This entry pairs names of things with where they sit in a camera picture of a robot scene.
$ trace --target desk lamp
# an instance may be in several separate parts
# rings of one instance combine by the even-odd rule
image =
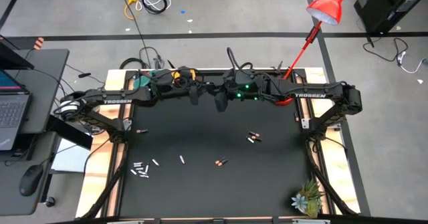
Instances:
[[[291,67],[288,69],[287,73],[283,76],[283,79],[288,78],[291,74],[294,66],[299,61],[300,57],[308,47],[309,43],[313,43],[316,35],[320,30],[321,23],[327,23],[330,25],[338,25],[340,23],[340,18],[342,17],[342,1],[343,0],[315,0],[306,8],[308,13],[318,19],[318,24],[316,27],[312,27],[308,36],[306,37],[306,43],[300,51],[297,58],[294,60]],[[289,104],[293,98],[287,100],[276,102],[277,105],[286,105]]]

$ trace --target black tabletop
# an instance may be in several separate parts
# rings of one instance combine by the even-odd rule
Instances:
[[[0,163],[0,216],[30,215],[35,211],[51,163],[49,161],[43,163],[43,176],[40,179],[36,192],[32,196],[21,196],[19,193],[19,182],[28,167],[40,164],[56,151],[58,141],[59,138],[55,132],[40,134],[34,144],[35,148],[31,160],[15,162],[9,167]]]
[[[29,50],[17,50],[23,58]],[[68,49],[46,49],[31,51],[27,60],[34,65],[36,70],[43,71],[60,80],[67,63]],[[23,84],[32,94],[26,121],[19,133],[35,134],[45,130],[52,104],[58,89],[58,82],[53,78],[34,70],[7,70],[16,80]]]
[[[205,78],[217,82],[219,77]],[[291,196],[310,178],[296,105],[232,101],[223,113],[205,94],[136,108],[119,215],[139,217],[271,217],[301,215]],[[263,142],[250,143],[248,131]],[[215,165],[222,156],[229,162]],[[160,167],[151,161],[155,159]],[[149,178],[130,172],[149,162]]]

